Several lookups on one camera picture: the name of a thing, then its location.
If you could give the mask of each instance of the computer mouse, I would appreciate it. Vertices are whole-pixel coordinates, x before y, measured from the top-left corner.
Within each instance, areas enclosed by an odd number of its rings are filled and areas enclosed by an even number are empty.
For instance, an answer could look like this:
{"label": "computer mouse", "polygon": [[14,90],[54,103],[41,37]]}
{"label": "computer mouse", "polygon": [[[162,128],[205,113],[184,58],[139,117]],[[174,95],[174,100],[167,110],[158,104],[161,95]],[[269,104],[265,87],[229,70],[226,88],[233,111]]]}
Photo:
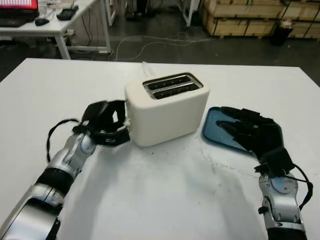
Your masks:
{"label": "computer mouse", "polygon": [[42,26],[42,25],[45,25],[45,24],[47,24],[48,22],[50,22],[48,19],[46,19],[46,18],[37,18],[35,21],[34,21],[34,23],[35,23],[35,25],[36,26]]}

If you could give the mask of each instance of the wooden pallet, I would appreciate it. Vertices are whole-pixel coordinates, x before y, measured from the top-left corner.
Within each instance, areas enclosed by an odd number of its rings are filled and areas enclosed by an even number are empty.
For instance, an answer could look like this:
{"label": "wooden pallet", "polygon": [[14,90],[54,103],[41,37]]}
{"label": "wooden pallet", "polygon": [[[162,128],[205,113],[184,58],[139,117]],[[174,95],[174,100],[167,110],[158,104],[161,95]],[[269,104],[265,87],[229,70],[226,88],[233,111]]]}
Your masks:
{"label": "wooden pallet", "polygon": [[311,25],[310,22],[296,22],[296,23],[294,23],[293,30],[289,34],[289,38],[304,38],[310,25]]}
{"label": "wooden pallet", "polygon": [[207,0],[204,6],[222,18],[277,18],[284,10],[278,0]]}
{"label": "wooden pallet", "polygon": [[[203,26],[211,36],[270,36],[276,26],[276,19],[229,19],[214,17],[206,7],[201,11]],[[293,30],[289,38],[320,39],[319,22],[293,21]]]}
{"label": "wooden pallet", "polygon": [[320,21],[320,3],[313,2],[291,2],[281,16],[283,19]]}
{"label": "wooden pallet", "polygon": [[216,19],[208,14],[205,28],[211,36],[269,36],[276,24],[270,20]]}

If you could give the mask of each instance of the blue tray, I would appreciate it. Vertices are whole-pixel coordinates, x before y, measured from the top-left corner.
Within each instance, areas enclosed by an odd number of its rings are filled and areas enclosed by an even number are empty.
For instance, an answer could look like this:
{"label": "blue tray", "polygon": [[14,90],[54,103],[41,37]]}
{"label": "blue tray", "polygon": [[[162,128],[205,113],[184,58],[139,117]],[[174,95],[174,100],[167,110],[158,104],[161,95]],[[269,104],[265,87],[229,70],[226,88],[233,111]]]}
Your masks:
{"label": "blue tray", "polygon": [[217,121],[235,122],[237,119],[222,113],[220,111],[220,107],[211,107],[208,111],[202,129],[203,137],[209,142],[222,144],[226,147],[231,147],[249,153],[249,151],[245,150],[239,143],[234,141],[233,137],[229,133],[227,133],[223,128],[219,127],[216,124]]}

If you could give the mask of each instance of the table surface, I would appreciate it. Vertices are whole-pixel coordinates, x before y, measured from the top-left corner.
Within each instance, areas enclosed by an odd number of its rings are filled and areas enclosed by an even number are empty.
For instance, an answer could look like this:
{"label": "table surface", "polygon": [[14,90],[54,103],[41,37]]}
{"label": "table surface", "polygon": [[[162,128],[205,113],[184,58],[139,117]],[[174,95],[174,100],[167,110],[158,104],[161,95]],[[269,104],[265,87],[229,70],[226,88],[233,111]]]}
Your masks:
{"label": "table surface", "polygon": [[79,6],[78,11],[76,14],[72,17],[70,21],[60,21],[57,19],[56,14],[59,14],[61,12],[60,10],[57,10],[54,16],[50,15],[48,19],[50,20],[49,23],[42,25],[42,26],[36,26],[34,21],[26,23],[25,25],[21,27],[0,27],[0,35],[22,35],[25,34],[59,34],[63,33],[67,30],[67,28],[75,21],[78,17],[82,16],[82,14],[88,9],[89,6],[92,6],[92,4],[96,0],[76,0],[75,5]]}
{"label": "table surface", "polygon": [[[156,76],[191,72],[211,92],[206,111],[259,111],[282,127],[292,160],[314,183],[302,216],[320,239],[320,89],[298,67],[149,63]],[[46,140],[58,121],[88,104],[124,98],[124,86],[148,75],[141,63],[26,59],[0,83],[0,224],[46,167]],[[255,158],[192,134],[151,147],[99,147],[71,187],[60,216],[61,240],[263,240]],[[72,124],[56,130],[51,155]],[[292,173],[299,178],[298,171]],[[306,193],[299,183],[298,202]]]}

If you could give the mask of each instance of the toaster slot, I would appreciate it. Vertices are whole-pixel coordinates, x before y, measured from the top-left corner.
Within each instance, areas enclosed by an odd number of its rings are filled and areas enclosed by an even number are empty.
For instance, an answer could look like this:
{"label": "toaster slot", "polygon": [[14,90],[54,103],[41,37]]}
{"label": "toaster slot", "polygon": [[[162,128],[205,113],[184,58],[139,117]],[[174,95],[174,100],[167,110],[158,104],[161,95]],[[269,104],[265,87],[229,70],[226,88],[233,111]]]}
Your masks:
{"label": "toaster slot", "polygon": [[162,80],[154,83],[149,83],[147,87],[150,90],[157,90],[157,89],[162,89],[165,87],[170,87],[170,86],[183,84],[187,82],[191,82],[191,79],[187,75],[184,75],[184,76],[178,76],[169,80]]}
{"label": "toaster slot", "polygon": [[203,87],[196,77],[188,72],[145,81],[142,85],[153,99],[163,99]]}
{"label": "toaster slot", "polygon": [[155,99],[164,99],[164,98],[167,98],[167,97],[170,97],[170,96],[174,96],[174,95],[177,95],[177,94],[193,91],[193,90],[196,90],[196,89],[199,89],[199,87],[196,84],[191,83],[191,84],[187,84],[187,85],[184,85],[184,86],[175,87],[175,88],[167,89],[167,90],[164,90],[164,91],[155,92],[153,94],[153,96],[155,97]]}

